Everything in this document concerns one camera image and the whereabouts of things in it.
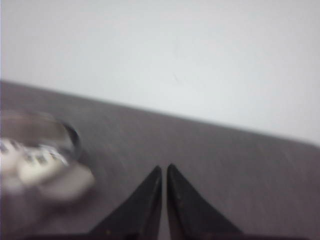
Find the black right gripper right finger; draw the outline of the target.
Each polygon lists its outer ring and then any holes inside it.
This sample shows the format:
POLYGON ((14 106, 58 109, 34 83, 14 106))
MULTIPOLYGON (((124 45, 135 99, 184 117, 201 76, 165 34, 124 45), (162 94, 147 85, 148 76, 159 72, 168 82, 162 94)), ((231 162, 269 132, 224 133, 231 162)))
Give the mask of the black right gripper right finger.
POLYGON ((242 231, 210 205, 174 165, 167 168, 167 197, 184 235, 237 235, 242 231))

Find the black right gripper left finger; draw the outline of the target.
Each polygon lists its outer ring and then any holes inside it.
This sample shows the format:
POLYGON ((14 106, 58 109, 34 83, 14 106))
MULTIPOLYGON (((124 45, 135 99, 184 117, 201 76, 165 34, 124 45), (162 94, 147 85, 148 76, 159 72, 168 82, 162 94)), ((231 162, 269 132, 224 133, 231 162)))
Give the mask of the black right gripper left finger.
POLYGON ((158 235, 162 208, 162 170, 156 166, 136 190, 91 235, 158 235))

